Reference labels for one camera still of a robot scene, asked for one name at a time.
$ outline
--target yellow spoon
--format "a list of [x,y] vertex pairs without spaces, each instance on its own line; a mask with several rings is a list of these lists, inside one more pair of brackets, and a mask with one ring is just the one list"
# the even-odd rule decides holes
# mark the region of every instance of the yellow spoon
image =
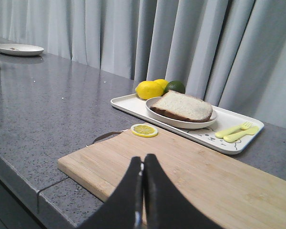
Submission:
[[259,128],[257,126],[253,126],[247,130],[244,130],[244,131],[241,131],[241,132],[238,132],[238,133],[235,133],[235,134],[231,134],[231,135],[227,135],[227,136],[224,136],[224,140],[226,142],[234,142],[236,141],[237,139],[245,136],[245,135],[254,135],[258,132]]

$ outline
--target granite countertop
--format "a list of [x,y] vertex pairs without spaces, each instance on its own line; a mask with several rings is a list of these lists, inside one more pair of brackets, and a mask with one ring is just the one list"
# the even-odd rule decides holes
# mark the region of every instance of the granite countertop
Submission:
[[[137,83],[48,53],[1,54],[0,67],[0,180],[46,227],[75,228],[102,202],[57,159],[143,122],[110,105]],[[264,124],[233,158],[286,180],[286,129]]]

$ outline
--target yellow lemon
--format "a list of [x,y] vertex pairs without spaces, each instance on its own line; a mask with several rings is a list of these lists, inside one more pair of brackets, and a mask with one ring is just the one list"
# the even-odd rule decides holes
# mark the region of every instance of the yellow lemon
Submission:
[[131,128],[133,134],[140,137],[154,137],[158,134],[158,130],[147,124],[135,124]]
[[154,97],[162,96],[164,93],[164,89],[160,86],[160,84],[154,81],[142,81],[136,87],[135,92],[141,99],[150,99]]
[[168,84],[168,81],[167,81],[167,80],[164,80],[164,79],[157,79],[157,80],[154,80],[154,82],[160,84],[161,87],[163,88],[163,90],[165,89],[165,87],[166,87],[167,84]]

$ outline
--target bread crust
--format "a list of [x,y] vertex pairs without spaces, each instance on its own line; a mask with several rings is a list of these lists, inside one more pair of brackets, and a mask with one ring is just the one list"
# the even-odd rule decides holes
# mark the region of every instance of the bread crust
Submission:
[[[194,98],[196,100],[200,100],[200,101],[202,101],[204,103],[209,104],[208,102],[205,102],[205,101],[203,101],[203,100],[201,100],[199,98],[193,97],[193,96],[189,96],[189,95],[185,95],[185,94],[183,94],[183,96],[191,97],[191,98]],[[175,120],[184,121],[184,122],[192,122],[192,123],[204,123],[204,122],[207,122],[211,118],[212,112],[213,112],[213,110],[211,109],[211,112],[208,114],[208,116],[206,118],[197,120],[197,119],[191,119],[189,117],[182,116],[182,115],[179,115],[179,114],[175,114],[174,112],[171,112],[171,111],[169,111],[167,109],[161,109],[161,108],[157,107],[156,104],[157,104],[157,102],[150,107],[150,109],[152,111],[156,112],[159,115],[162,115],[162,116],[165,116],[165,117],[168,117],[168,118],[172,118],[172,119],[175,119]]]

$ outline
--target wooden cutting board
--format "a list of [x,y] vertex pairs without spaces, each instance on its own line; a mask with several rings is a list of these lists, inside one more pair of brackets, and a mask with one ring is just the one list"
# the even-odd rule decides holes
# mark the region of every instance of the wooden cutting board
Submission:
[[58,160],[58,168],[105,201],[133,156],[155,154],[168,177],[199,210],[226,229],[286,229],[286,181],[157,127],[130,130]]

